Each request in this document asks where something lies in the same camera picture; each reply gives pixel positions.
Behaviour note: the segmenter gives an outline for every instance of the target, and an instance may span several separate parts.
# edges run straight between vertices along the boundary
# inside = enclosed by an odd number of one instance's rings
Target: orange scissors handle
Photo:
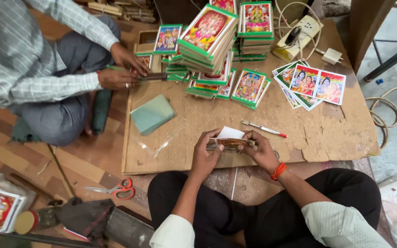
[[[128,200],[131,199],[134,194],[135,190],[132,188],[133,186],[133,181],[130,178],[125,178],[123,179],[119,184],[118,184],[118,189],[113,192],[113,195],[120,200]],[[126,194],[126,192],[131,192],[129,196],[123,196]]]

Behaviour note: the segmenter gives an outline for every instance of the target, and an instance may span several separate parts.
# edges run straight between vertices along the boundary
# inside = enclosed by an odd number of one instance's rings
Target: red thread bracelet
[[[277,181],[277,178],[281,175],[281,173],[283,173],[284,170],[287,169],[286,164],[284,164],[283,162],[280,163],[280,165],[275,168],[275,171],[273,172],[273,174],[270,176],[273,180]]]

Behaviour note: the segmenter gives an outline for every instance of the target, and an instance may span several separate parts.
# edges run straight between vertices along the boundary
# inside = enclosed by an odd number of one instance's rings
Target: power strip
[[[298,39],[300,39],[300,45],[302,49],[304,49],[306,45],[311,42],[311,38],[307,36],[307,34],[309,34],[312,38],[315,38],[320,28],[322,28],[324,25],[321,24],[320,27],[319,23],[315,19],[313,19],[309,15],[306,15],[295,26],[301,27],[301,33],[298,36]],[[273,54],[275,54],[278,58],[284,60],[287,63],[289,63],[292,59],[295,58],[295,56],[300,53],[300,47],[298,42],[295,42],[295,44],[290,48],[282,49],[283,47],[287,47],[284,42],[289,36],[290,31],[283,38],[281,38],[281,40],[275,45],[273,49]]]

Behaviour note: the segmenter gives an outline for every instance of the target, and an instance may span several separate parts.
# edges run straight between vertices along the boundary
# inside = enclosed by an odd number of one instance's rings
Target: grey trousers
[[[110,17],[100,16],[99,19],[120,39],[120,29]],[[91,73],[114,63],[109,51],[75,31],[57,41],[57,50],[67,66],[67,69],[55,73],[58,77],[75,74],[80,69]],[[60,102],[24,103],[9,109],[22,117],[44,142],[65,146],[82,133],[89,106],[88,95],[83,94]]]

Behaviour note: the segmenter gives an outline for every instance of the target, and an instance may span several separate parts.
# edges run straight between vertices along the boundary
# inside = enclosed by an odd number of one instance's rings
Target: shirt sleeve
[[[100,90],[96,72],[63,77],[24,78],[0,64],[0,107],[16,103],[60,101],[73,95]]]
[[[153,234],[152,248],[194,248],[196,234],[189,221],[171,214]]]
[[[119,40],[98,18],[83,10],[72,0],[26,0],[42,13],[49,14],[58,22],[69,26],[92,42],[100,44],[108,51]]]
[[[315,202],[301,209],[313,237],[332,248],[390,248],[353,207]]]

